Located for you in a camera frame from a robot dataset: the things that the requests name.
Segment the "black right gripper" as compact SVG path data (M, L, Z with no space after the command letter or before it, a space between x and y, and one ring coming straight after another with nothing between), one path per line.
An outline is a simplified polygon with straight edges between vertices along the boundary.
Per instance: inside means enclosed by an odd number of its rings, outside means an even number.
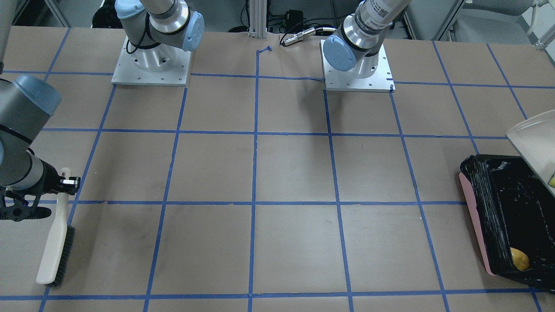
M75 195L81 187L81 177L71 176L69 169L62 174L41 161L43 172L35 182L24 186L1 186L1 211L3 221L23 221L26 219L43 219L52 214L46 207L40 207L40 198L44 194Z

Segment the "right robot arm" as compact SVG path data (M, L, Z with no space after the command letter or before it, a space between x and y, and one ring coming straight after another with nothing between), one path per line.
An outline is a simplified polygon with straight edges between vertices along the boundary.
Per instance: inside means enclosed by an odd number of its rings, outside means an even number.
M198 48L204 16L184 0L115 0L113 12L127 34L125 52L137 62L148 52L158 63L172 49ZM79 176L62 176L30 150L30 145L58 108L59 92L33 75L1 80L1 219L43 219L51 210L40 207L44 194L75 195Z

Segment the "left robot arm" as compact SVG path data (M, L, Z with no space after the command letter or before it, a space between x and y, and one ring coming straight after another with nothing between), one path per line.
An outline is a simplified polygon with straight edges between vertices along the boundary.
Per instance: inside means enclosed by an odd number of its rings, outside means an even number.
M408 0L363 0L322 45L327 63L347 72L380 50L383 32L409 5Z

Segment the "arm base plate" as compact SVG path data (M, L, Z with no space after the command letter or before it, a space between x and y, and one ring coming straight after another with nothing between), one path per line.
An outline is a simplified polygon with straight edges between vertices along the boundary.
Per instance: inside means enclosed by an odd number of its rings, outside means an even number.
M192 52L161 44L152 49L138 49L123 43L111 83L114 85L179 86L189 85Z
M376 55L364 57L353 69L338 71L329 64L323 53L324 42L320 41L320 51L325 90L386 93L396 90L384 44Z

